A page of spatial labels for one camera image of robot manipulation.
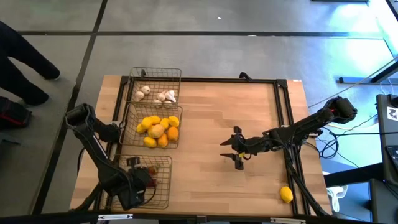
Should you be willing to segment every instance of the white label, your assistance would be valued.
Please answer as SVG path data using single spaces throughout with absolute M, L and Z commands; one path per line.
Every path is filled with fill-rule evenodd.
M 398 121 L 398 109 L 387 107 L 387 118 L 393 121 Z

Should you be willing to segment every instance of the wire basket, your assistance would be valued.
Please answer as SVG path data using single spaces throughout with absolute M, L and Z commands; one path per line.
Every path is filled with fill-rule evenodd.
M 157 115 L 161 119 L 169 116 L 176 116 L 180 120 L 178 126 L 178 133 L 182 122 L 182 107 L 177 105 L 164 106 L 143 103 L 129 103 L 125 114 L 125 119 L 122 126 L 122 133 L 120 135 L 120 144 L 129 146 L 145 146 L 144 138 L 148 137 L 148 133 L 139 134 L 136 129 L 137 125 L 142 122 L 145 117 Z M 176 149 L 178 147 L 179 138 L 177 141 L 169 141 L 168 145 L 161 148 Z
M 174 91 L 176 104 L 180 96 L 181 69 L 179 68 L 144 68 L 134 67 L 130 71 L 130 77 L 133 82 L 132 98 L 127 102 L 136 102 L 134 94 L 140 91 L 142 87 L 148 86 L 150 92 L 140 103 L 153 103 L 157 99 L 157 94 L 163 91 Z
M 169 156 L 140 156 L 140 155 L 117 155 L 120 157 L 119 166 L 128 171 L 131 167 L 127 165 L 127 159 L 131 157 L 140 158 L 141 167 L 157 166 L 156 175 L 152 176 L 156 180 L 155 187 L 147 187 L 145 191 L 145 200 L 149 200 L 145 205 L 138 208 L 166 209 L 169 206 L 170 185 L 172 176 L 172 158 Z M 120 208 L 122 206 L 117 197 L 112 198 L 111 205 L 106 208 Z

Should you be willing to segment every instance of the leg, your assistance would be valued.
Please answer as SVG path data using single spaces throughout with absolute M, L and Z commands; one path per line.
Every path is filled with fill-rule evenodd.
M 8 57 L 13 57 L 33 68 L 46 79 L 58 78 L 60 71 L 41 55 L 15 30 L 0 21 L 0 48 Z
M 2 53 L 1 49 L 0 88 L 21 97 L 29 105 L 40 105 L 49 98 L 43 90 L 24 77 L 21 71 Z
M 367 182 L 372 178 L 383 180 L 383 163 L 373 164 L 334 174 L 324 175 L 326 187 Z

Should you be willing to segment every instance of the black equipment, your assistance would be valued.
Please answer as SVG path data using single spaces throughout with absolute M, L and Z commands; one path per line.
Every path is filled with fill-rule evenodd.
M 22 105 L 0 96 L 0 130 L 26 127 L 31 115 Z
M 118 142 L 120 128 L 115 124 L 102 123 L 95 117 L 94 108 L 87 104 L 67 112 L 65 121 L 98 168 L 99 183 L 76 210 L 87 210 L 102 189 L 110 196 L 117 196 L 123 210 L 143 205 L 146 185 L 152 181 L 148 171 L 141 167 L 134 168 L 134 164 L 131 164 L 131 168 L 126 172 L 117 164 L 112 164 L 95 136 L 95 133 L 98 133 L 102 141 Z
M 306 188 L 303 181 L 300 179 L 298 173 L 293 167 L 292 156 L 288 148 L 294 146 L 301 146 L 305 142 L 310 133 L 321 134 L 319 129 L 330 122 L 345 124 L 352 121 L 357 114 L 357 109 L 349 102 L 347 98 L 335 97 L 326 102 L 323 108 L 318 110 L 315 114 L 304 118 L 301 121 L 294 123 L 289 127 L 274 128 L 262 133 L 262 137 L 253 137 L 245 139 L 242 135 L 242 129 L 235 126 L 234 133 L 230 139 L 221 143 L 222 146 L 231 145 L 236 154 L 227 153 L 220 154 L 231 158 L 235 162 L 235 169 L 243 170 L 243 161 L 250 159 L 251 155 L 257 155 L 260 152 L 278 151 L 283 149 L 285 151 L 285 162 L 287 165 L 287 172 L 296 181 L 298 187 L 308 200 L 315 213 L 319 216 L 328 215 L 321 206 L 315 201 L 311 193 Z

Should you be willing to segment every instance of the gray floor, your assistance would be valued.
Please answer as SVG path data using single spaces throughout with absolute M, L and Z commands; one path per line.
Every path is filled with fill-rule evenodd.
M 17 30 L 92 30 L 100 5 L 100 0 L 0 0 L 0 20 Z M 100 30 L 378 32 L 374 14 L 365 4 L 309 0 L 109 0 Z M 48 82 L 17 64 L 29 79 L 50 93 L 52 100 L 32 109 L 35 117 L 31 127 L 10 132 L 23 139 L 22 147 L 9 146 L 0 151 L 0 180 L 5 183 L 0 186 L 0 216 L 22 215 L 32 208 L 88 38 L 27 37 L 60 68 L 62 79 Z M 186 77 L 237 77 L 245 71 L 253 78 L 302 79 L 311 105 L 346 87 L 336 83 L 337 77 L 366 76 L 391 58 L 382 39 L 97 37 L 76 104 L 95 106 L 104 75 L 128 75 L 133 66 L 152 66 L 178 67 Z M 374 103 L 380 93 L 379 86 L 357 86 L 342 94 L 359 109 L 358 118 L 347 127 L 376 114 Z M 9 96 L 3 90 L 0 95 Z M 80 149 L 81 144 L 68 133 L 44 212 L 68 210 Z M 360 166 L 381 160 L 377 137 L 342 139 L 341 153 Z M 340 157 L 335 160 L 349 164 Z

